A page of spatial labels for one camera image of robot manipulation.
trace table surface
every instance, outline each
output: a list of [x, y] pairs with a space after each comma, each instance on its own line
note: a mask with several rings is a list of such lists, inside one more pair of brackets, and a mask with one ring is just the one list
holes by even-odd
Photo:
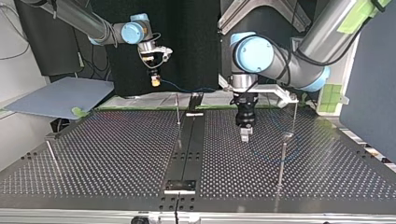
[[[310, 109], [257, 110], [248, 144], [235, 110], [100, 111], [0, 173], [0, 208], [396, 215], [396, 174]], [[192, 195], [165, 195], [195, 180]]]

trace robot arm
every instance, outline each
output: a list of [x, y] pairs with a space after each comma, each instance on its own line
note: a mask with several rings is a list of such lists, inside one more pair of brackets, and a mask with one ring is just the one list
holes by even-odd
[[88, 11], [76, 0], [22, 0], [32, 7], [42, 7], [54, 15], [54, 19], [69, 23], [86, 34], [94, 45], [127, 43], [138, 46], [143, 64], [148, 68], [151, 84], [161, 84], [160, 66], [166, 63], [172, 50], [156, 45], [160, 34], [152, 33], [147, 14], [131, 16], [126, 23], [110, 24], [98, 15]]
[[365, 24], [352, 34], [338, 31], [356, 3], [357, 0], [329, 1], [306, 37], [290, 52], [254, 32], [232, 36], [233, 101], [238, 106], [235, 121], [241, 128], [242, 141], [248, 141], [247, 133], [252, 134], [255, 124], [254, 107], [260, 92], [258, 76], [302, 91], [320, 90], [330, 76], [328, 65], [344, 56], [342, 52], [347, 52]]

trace white wall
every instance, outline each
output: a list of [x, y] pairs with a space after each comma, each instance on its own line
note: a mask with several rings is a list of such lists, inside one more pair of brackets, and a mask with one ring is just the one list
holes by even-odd
[[[12, 0], [0, 0], [0, 2], [14, 7]], [[19, 20], [14, 14], [7, 10], [6, 13], [21, 29]], [[19, 54], [26, 49], [26, 46], [26, 42], [12, 29], [0, 11], [0, 58]], [[46, 80], [41, 76], [30, 49], [16, 59], [0, 60], [0, 78], [0, 102], [46, 85]]]
[[[0, 2], [14, 7], [12, 0]], [[3, 10], [21, 29], [14, 14]], [[0, 59], [19, 54], [26, 46], [27, 43], [18, 36], [0, 11]], [[30, 49], [18, 58], [0, 60], [0, 108], [45, 85], [46, 79], [41, 76]], [[0, 170], [43, 143], [44, 136], [51, 132], [50, 121], [39, 116], [0, 112]]]

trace vertical metal pin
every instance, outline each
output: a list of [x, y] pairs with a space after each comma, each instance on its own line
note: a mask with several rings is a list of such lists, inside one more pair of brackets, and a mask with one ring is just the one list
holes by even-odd
[[180, 125], [180, 111], [178, 109], [178, 94], [176, 93], [176, 98], [175, 98], [175, 106], [176, 106], [176, 111], [177, 111], [177, 125]]
[[295, 125], [296, 125], [296, 119], [297, 119], [297, 108], [298, 108], [298, 103], [296, 103], [296, 106], [294, 107], [294, 116], [293, 116], [293, 129], [292, 132], [295, 132]]
[[280, 159], [279, 180], [277, 182], [278, 190], [280, 190], [282, 188], [282, 178], [283, 178], [283, 170], [285, 169], [285, 158], [286, 158], [287, 146], [288, 146], [288, 144], [286, 142], [284, 142], [283, 146], [282, 146], [282, 157]]
[[46, 143], [47, 143], [47, 146], [49, 147], [49, 152], [50, 152], [51, 157], [52, 157], [55, 161], [57, 161], [57, 159], [56, 159], [56, 157], [55, 157], [55, 153], [53, 152], [53, 149], [52, 149], [52, 145], [50, 144], [50, 140], [47, 140]]

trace metal plate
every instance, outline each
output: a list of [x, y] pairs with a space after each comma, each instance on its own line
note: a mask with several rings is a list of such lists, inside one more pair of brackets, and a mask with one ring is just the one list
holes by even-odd
[[206, 111], [194, 211], [396, 214], [396, 174], [306, 110], [298, 113], [278, 191], [282, 136], [292, 111], [259, 110], [248, 144], [239, 138], [235, 113]]
[[2, 197], [23, 197], [18, 206], [35, 199], [52, 209], [64, 200], [72, 208], [125, 201], [128, 209], [156, 210], [178, 137], [176, 111], [95, 113], [53, 144], [57, 161], [45, 148], [1, 176], [0, 205], [10, 206]]

